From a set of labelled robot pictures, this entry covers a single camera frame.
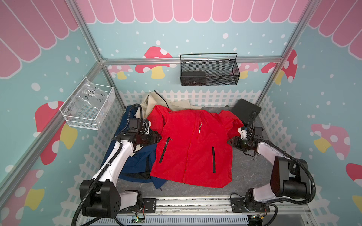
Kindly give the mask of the blue jacket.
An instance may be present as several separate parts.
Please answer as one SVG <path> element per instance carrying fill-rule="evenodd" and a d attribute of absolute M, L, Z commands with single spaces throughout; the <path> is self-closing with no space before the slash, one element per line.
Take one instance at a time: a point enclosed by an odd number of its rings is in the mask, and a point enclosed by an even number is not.
<path fill-rule="evenodd" d="M 132 106 L 130 105 L 126 108 L 126 112 L 123 114 L 114 136 L 118 135 L 126 126 L 131 107 Z M 114 145 L 115 141 L 113 140 L 108 147 L 102 165 L 112 153 Z M 141 149 L 133 156 L 129 156 L 118 178 L 136 183 L 153 183 L 156 189 L 161 189 L 168 180 L 156 178 L 150 175 L 153 164 L 156 161 L 156 147 L 157 144 L 141 147 Z"/>

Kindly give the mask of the beige jacket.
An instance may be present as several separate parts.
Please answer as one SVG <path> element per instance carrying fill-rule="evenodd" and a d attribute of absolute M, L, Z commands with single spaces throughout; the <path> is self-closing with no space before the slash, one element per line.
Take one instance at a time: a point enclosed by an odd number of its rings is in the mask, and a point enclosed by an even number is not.
<path fill-rule="evenodd" d="M 190 104 L 189 100 L 181 100 L 181 101 L 169 101 L 163 98 L 160 94 L 153 91 L 151 93 L 147 93 L 143 96 L 141 100 L 141 108 L 137 108 L 137 112 L 135 114 L 136 118 L 147 118 L 152 112 L 155 105 L 161 105 L 169 108 L 172 111 L 181 111 L 181 110 L 201 110 L 202 108 L 199 106 L 193 106 Z"/>

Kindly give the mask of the red jacket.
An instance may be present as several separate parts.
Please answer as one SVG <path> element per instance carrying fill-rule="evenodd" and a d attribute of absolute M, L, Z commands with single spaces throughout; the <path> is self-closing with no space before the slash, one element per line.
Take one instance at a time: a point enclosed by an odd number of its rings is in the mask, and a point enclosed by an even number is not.
<path fill-rule="evenodd" d="M 172 111 L 156 105 L 148 120 L 161 136 L 151 176 L 194 186 L 223 188 L 232 182 L 233 149 L 243 122 L 230 111 Z"/>

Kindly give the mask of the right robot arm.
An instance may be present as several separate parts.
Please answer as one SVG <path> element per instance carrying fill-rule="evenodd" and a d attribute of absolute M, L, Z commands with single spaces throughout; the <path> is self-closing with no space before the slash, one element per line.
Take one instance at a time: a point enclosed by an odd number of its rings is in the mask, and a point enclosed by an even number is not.
<path fill-rule="evenodd" d="M 259 211 L 277 202 L 296 205 L 310 203 L 316 195 L 316 183 L 308 170 L 307 162 L 263 139 L 262 128 L 255 126 L 256 116 L 256 112 L 251 113 L 246 128 L 239 129 L 240 136 L 230 141 L 233 148 L 245 155 L 253 158 L 261 155 L 273 166 L 268 184 L 246 192 L 243 198 L 246 210 Z"/>

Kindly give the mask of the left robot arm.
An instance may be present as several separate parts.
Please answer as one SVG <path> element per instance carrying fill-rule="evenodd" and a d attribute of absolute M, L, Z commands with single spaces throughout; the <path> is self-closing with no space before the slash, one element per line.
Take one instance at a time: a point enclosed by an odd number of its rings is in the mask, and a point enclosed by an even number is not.
<path fill-rule="evenodd" d="M 136 216 L 144 213 L 146 205 L 142 193 L 138 190 L 126 190 L 119 193 L 117 181 L 127 160 L 142 149 L 156 148 L 161 136 L 150 129 L 151 123 L 144 119 L 132 117 L 134 109 L 142 109 L 140 104 L 133 104 L 129 109 L 129 116 L 124 128 L 115 135 L 112 140 L 114 147 L 103 166 L 90 180 L 84 180 L 80 187 L 80 204 L 78 205 L 71 225 L 77 224 L 79 215 L 93 217 L 87 225 L 102 218 L 114 219 L 118 225 L 121 222 L 117 218 L 120 211 L 130 210 Z"/>

